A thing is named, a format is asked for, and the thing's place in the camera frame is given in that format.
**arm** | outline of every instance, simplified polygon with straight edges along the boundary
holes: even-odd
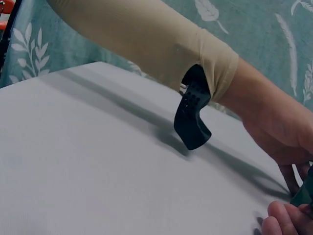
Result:
[[[213,100],[227,90],[238,55],[161,0],[47,0],[73,29],[136,63],[179,91],[186,72],[200,64]]]

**orange object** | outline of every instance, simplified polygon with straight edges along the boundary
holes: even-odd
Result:
[[[2,11],[3,14],[11,14],[13,7],[14,7],[14,2],[12,0],[1,0],[0,3],[4,3],[4,9]]]
[[[8,21],[0,21],[0,31],[4,31]]]
[[[0,16],[1,14],[11,14],[14,7],[13,0],[0,0]],[[0,31],[4,31],[8,21],[0,21]]]

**finger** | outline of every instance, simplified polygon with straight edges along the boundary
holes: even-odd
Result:
[[[292,204],[285,204],[292,223],[301,235],[310,235],[313,231],[313,220]]]
[[[299,210],[306,214],[308,217],[310,217],[311,219],[313,219],[313,210],[312,210],[312,207],[308,204],[302,204],[300,207],[299,207]]]
[[[308,171],[310,169],[310,163],[297,164],[298,173],[303,181],[308,177]]]
[[[280,202],[272,202],[268,207],[268,215],[277,219],[283,235],[298,235],[285,206]]]
[[[283,174],[291,195],[294,196],[299,190],[299,185],[297,180],[295,179],[292,165],[280,165],[279,169]]]
[[[283,235],[279,223],[275,217],[267,217],[262,223],[263,235]]]

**green object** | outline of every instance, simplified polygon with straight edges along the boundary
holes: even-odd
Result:
[[[313,166],[309,170],[308,178],[303,182],[299,192],[290,201],[296,207],[302,204],[313,205]]]

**wrist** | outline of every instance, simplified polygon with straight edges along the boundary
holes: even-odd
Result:
[[[257,121],[261,111],[268,107],[269,102],[273,102],[273,97],[279,95],[279,91],[253,66],[239,59],[235,76],[219,103],[241,119],[249,117]]]

